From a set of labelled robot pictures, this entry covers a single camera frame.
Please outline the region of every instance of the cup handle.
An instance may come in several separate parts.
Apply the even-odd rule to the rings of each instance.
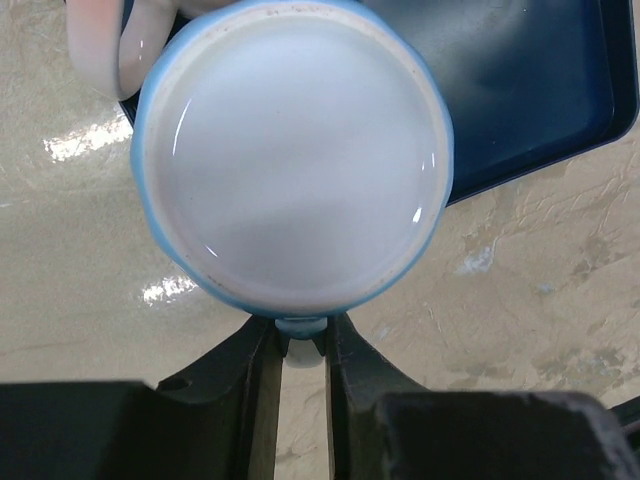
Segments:
[[[71,63],[99,92],[127,99],[160,56],[177,11],[174,0],[67,0]]]

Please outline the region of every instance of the blue tray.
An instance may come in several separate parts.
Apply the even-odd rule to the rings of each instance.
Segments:
[[[638,112],[629,0],[363,0],[451,112],[450,203],[621,137]],[[174,33],[187,23],[178,16]],[[133,123],[138,96],[122,102]]]

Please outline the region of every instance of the beige surface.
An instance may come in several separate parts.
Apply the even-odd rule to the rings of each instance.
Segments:
[[[245,315],[152,243],[131,129],[76,81],[64,35],[62,0],[0,0],[0,381],[153,383]],[[639,395],[637,139],[448,208],[417,267],[353,312],[360,332],[432,388]],[[327,478],[322,382],[285,371],[278,478]]]

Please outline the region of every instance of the blue rim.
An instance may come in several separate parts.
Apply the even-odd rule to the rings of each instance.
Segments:
[[[436,227],[440,222],[440,218],[442,217],[442,213],[447,205],[447,200],[449,195],[451,194],[451,187],[453,185],[453,124],[451,122],[451,117],[449,115],[449,111],[440,95],[437,84],[433,79],[433,76],[429,72],[429,68],[427,67],[424,59],[418,54],[418,52],[409,44],[407,44],[397,33],[395,33],[380,17],[378,17],[375,13],[369,10],[367,7],[361,5],[360,3],[346,0],[304,0],[303,3],[317,3],[321,5],[327,5],[334,8],[340,8],[356,15],[359,15],[371,23],[376,24],[380,27],[386,34],[392,37],[396,42],[402,45],[413,57],[414,61],[422,68],[425,77],[431,83],[431,86],[436,94],[437,101],[439,103],[440,109],[443,112],[445,129],[447,130],[449,136],[449,176],[447,179],[447,185],[445,187],[445,196],[442,201],[442,205],[440,206],[440,211],[436,217],[434,228],[431,230],[431,233],[425,240],[424,245],[414,259],[409,262],[409,264],[395,277],[385,283],[382,287],[380,287],[375,292],[367,295],[366,297],[361,298],[360,300],[353,302],[351,304],[345,305],[340,308],[335,308],[329,311],[321,311],[314,313],[305,313],[305,314],[291,314],[289,312],[277,312],[266,310],[260,307],[256,307],[255,305],[250,305],[244,302],[239,301],[235,297],[232,297],[228,293],[214,288],[209,282],[207,282],[201,275],[195,272],[191,267],[189,267],[181,258],[180,255],[176,252],[174,247],[171,245],[169,240],[167,239],[164,231],[158,224],[158,221],[153,213],[153,209],[151,208],[151,199],[149,198],[149,192],[145,186],[144,180],[144,169],[143,169],[143,158],[144,158],[144,144],[145,144],[145,130],[144,125],[148,121],[149,110],[151,105],[153,104],[153,98],[157,92],[157,88],[159,84],[162,82],[165,75],[168,73],[171,68],[173,62],[176,57],[180,55],[182,50],[189,45],[195,38],[197,38],[204,30],[207,30],[212,25],[225,20],[231,16],[234,16],[243,10],[246,10],[249,7],[255,7],[264,4],[278,4],[278,3],[297,3],[300,0],[242,0],[238,3],[231,4],[227,7],[224,7],[220,10],[216,10],[214,12],[208,13],[201,17],[196,18],[189,22],[185,27],[183,27],[176,36],[169,42],[164,52],[160,56],[160,58],[156,61],[153,68],[147,75],[144,84],[142,85],[142,90],[140,92],[140,99],[138,101],[138,110],[136,114],[136,120],[133,131],[133,138],[131,141],[131,169],[133,171],[133,177],[138,187],[138,192],[140,198],[142,200],[142,205],[144,208],[145,216],[147,218],[147,223],[149,224],[149,228],[151,230],[151,234],[155,239],[158,246],[173,260],[176,262],[187,275],[189,275],[195,283],[197,283],[203,290],[207,293],[213,295],[217,299],[223,301],[224,303],[238,308],[240,310],[244,310],[248,313],[260,315],[268,318],[295,318],[295,317],[328,317],[332,315],[337,315],[339,313],[343,313],[347,310],[355,308],[363,303],[368,302],[369,300],[377,297],[378,295],[384,293],[390,287],[392,287],[398,280],[404,277],[409,270],[413,268],[416,262],[422,257],[425,250],[431,243],[433,239],[433,235],[435,233]]]

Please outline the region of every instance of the white cup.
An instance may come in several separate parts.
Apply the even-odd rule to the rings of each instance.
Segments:
[[[78,74],[99,92],[136,93],[178,12],[193,18],[235,0],[67,0],[67,42]]]
[[[452,160],[422,58],[339,0],[245,0],[190,22],[144,82],[131,148],[158,244],[272,318],[343,312],[404,275]]]

